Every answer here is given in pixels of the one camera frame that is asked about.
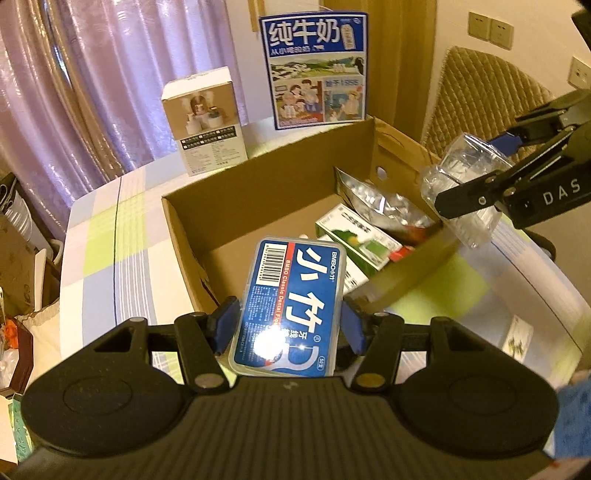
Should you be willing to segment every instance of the product box with doll image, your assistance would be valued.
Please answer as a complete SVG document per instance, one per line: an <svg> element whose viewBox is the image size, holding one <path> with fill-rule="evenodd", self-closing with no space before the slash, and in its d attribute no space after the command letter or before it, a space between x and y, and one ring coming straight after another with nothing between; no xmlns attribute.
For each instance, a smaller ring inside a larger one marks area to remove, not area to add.
<svg viewBox="0 0 591 480"><path fill-rule="evenodd" d="M246 160L228 67L167 83L162 104L189 175Z"/></svg>

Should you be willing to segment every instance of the box handle hole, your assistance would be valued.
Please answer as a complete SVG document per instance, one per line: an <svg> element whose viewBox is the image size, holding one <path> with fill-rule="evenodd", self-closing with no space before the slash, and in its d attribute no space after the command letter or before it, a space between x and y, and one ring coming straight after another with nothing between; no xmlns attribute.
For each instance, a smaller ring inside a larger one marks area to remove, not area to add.
<svg viewBox="0 0 591 480"><path fill-rule="evenodd" d="M382 181L388 178L388 172L386 172L386 170L382 167L376 167L375 173L378 176L378 178Z"/></svg>

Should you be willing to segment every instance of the quilted chair cushion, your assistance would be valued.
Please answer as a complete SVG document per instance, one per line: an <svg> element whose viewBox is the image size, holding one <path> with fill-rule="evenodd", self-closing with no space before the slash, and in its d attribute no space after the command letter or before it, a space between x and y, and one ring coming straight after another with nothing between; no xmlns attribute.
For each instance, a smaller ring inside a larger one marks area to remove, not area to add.
<svg viewBox="0 0 591 480"><path fill-rule="evenodd" d="M489 140L516 116L552 100L552 94L513 64L494 55L452 47L424 145L439 157L462 132ZM522 148L522 160L535 147Z"/></svg>

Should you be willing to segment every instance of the checkered tablecloth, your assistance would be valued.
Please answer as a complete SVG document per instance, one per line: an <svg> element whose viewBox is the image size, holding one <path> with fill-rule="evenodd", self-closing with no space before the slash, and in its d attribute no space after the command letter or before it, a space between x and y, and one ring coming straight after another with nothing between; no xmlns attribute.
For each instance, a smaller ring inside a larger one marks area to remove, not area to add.
<svg viewBox="0 0 591 480"><path fill-rule="evenodd" d="M279 133L268 121L249 125L247 150L252 158L327 128ZM167 324L192 311L161 199L207 175L189 177L174 153L74 203L61 278L62 357L130 317ZM591 309L581 295L508 222L489 245L460 249L392 309L412 323L454 318L499 347L517 315L534 327L525 364L554 386L570 378L591 330ZM168 368L165 355L155 361Z"/></svg>

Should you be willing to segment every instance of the electrical outlet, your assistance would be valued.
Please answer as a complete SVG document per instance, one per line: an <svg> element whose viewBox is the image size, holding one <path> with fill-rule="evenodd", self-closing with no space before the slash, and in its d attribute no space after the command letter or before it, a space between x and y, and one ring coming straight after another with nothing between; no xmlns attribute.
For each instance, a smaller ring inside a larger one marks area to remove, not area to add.
<svg viewBox="0 0 591 480"><path fill-rule="evenodd" d="M591 67L573 57L570 64L569 83L577 88L591 88Z"/></svg>
<svg viewBox="0 0 591 480"><path fill-rule="evenodd" d="M488 41L491 34L491 19L470 12L468 15L468 35Z"/></svg>
<svg viewBox="0 0 591 480"><path fill-rule="evenodd" d="M513 25L493 20L491 22L491 43L510 50L513 47Z"/></svg>

